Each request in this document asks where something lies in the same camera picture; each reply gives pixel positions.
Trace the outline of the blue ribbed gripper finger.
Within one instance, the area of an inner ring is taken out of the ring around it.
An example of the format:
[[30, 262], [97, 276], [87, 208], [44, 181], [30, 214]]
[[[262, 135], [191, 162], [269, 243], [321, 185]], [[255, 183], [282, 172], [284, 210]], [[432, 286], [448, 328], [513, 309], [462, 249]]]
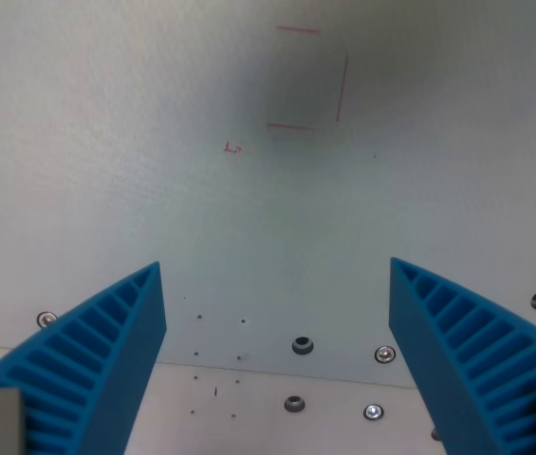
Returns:
[[159, 263], [61, 315], [0, 359], [28, 454], [124, 453], [167, 332]]
[[389, 327], [448, 454], [536, 454], [536, 325], [390, 262]]

